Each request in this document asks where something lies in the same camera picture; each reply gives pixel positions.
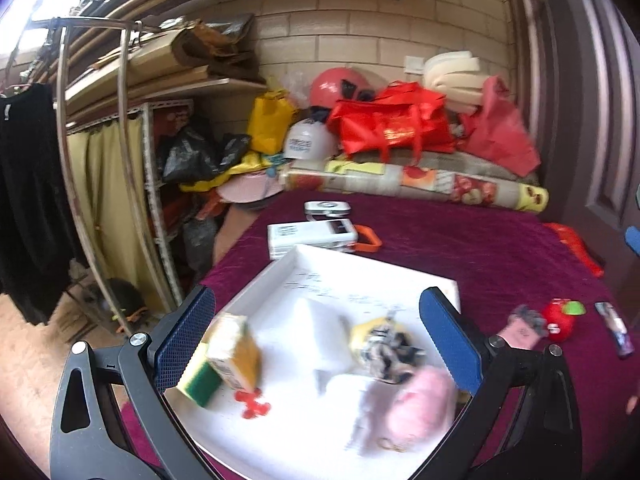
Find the person's right hand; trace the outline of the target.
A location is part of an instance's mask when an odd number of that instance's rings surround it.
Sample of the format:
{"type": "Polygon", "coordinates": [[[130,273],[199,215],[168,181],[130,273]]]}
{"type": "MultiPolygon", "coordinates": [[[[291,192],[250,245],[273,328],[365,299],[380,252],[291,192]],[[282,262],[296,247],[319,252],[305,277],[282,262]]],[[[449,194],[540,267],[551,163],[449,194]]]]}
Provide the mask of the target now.
{"type": "Polygon", "coordinates": [[[512,348],[524,350],[533,349],[542,338],[548,339],[548,336],[539,337],[522,321],[508,322],[508,325],[499,333],[499,336],[510,344],[512,348]]]}

